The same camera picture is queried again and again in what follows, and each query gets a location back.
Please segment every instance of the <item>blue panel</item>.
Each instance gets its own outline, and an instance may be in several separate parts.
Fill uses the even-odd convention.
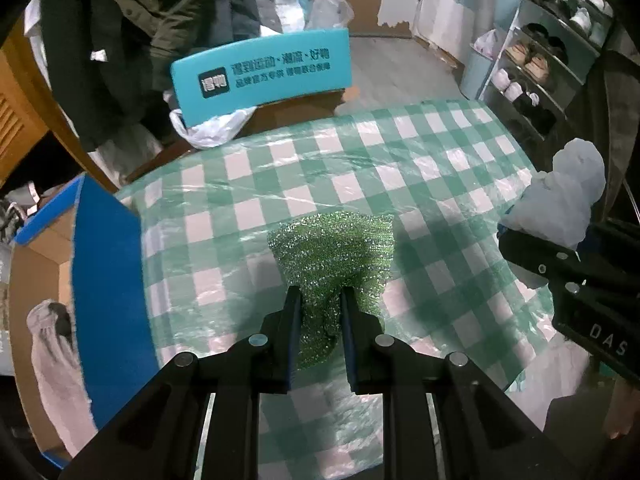
[[[184,122],[195,126],[238,108],[350,86],[349,33],[305,30],[238,41],[174,62],[171,75]]]
[[[78,353],[100,429],[159,367],[146,314],[140,220],[90,178],[79,191],[71,277]]]
[[[78,187],[83,178],[83,174],[75,177],[55,197],[47,202],[40,211],[29,218],[24,227],[15,235],[15,242],[20,245],[28,244],[60,215],[71,209],[76,202]]]
[[[49,462],[51,462],[58,469],[64,469],[69,464],[68,460],[66,460],[65,458],[59,457],[58,455],[50,451],[44,451],[42,453],[42,456],[47,460],[49,460]]]

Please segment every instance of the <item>white towel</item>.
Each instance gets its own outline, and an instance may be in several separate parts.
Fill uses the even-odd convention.
[[[31,362],[44,410],[66,450],[75,456],[97,429],[78,356],[69,341],[56,333],[58,314],[50,309],[51,303],[43,301],[27,316],[33,335]]]

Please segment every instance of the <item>wooden cabinet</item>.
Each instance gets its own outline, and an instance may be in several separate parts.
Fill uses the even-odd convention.
[[[0,49],[0,185],[50,130],[78,165],[107,190],[116,187],[82,149],[47,83],[18,20]]]

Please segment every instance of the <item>door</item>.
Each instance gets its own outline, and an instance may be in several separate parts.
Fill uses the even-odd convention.
[[[473,23],[474,12],[457,0],[422,0],[414,34],[465,62]]]

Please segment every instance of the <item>table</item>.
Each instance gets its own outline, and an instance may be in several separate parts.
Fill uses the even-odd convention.
[[[546,289],[500,256],[500,215],[532,166],[479,102],[434,101],[296,124],[195,153],[119,198],[142,220],[143,272],[161,364],[224,351],[282,307],[267,232],[303,214],[393,213],[386,332],[418,351],[465,351],[506,387],[551,339]],[[262,396],[260,474],[342,478],[382,460],[382,398],[349,389],[340,345]]]

